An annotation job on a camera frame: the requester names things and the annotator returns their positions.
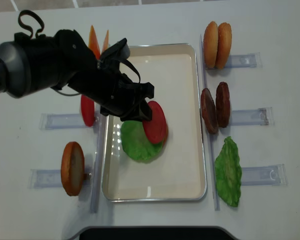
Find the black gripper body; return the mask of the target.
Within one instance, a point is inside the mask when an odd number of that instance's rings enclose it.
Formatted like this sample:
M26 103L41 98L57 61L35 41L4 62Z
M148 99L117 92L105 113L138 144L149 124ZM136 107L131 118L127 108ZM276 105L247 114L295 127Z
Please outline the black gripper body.
M139 104L154 97L155 87L149 82L133 82L120 71L123 64L141 77L129 56L127 39L123 38L101 54L95 69L76 73L67 85L98 103L102 115L119 117L122 122L138 121Z

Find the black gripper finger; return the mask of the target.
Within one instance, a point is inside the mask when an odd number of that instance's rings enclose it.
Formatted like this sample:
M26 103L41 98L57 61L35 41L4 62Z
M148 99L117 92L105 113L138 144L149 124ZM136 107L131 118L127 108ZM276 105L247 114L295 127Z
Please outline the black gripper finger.
M137 120L142 121L151 121L153 111L146 101L142 101L138 106L138 117Z

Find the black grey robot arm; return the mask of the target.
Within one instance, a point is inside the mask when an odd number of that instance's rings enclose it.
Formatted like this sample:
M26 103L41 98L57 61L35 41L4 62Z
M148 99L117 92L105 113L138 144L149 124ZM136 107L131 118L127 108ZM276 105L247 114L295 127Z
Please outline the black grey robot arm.
M129 68L130 49L124 38L96 58L75 30L61 29L54 36L42 29L18 22L23 31L14 40L0 44L0 93L22 98L51 88L64 86L100 105L104 116L121 121L150 121L152 109L147 99L154 97L154 86L133 82L120 71Z

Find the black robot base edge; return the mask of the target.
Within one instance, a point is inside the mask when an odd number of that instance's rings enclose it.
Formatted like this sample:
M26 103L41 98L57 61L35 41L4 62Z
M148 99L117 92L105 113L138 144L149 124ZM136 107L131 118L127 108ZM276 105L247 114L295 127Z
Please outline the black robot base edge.
M71 240L235 240L218 227L201 226L125 226L90 227L79 231Z

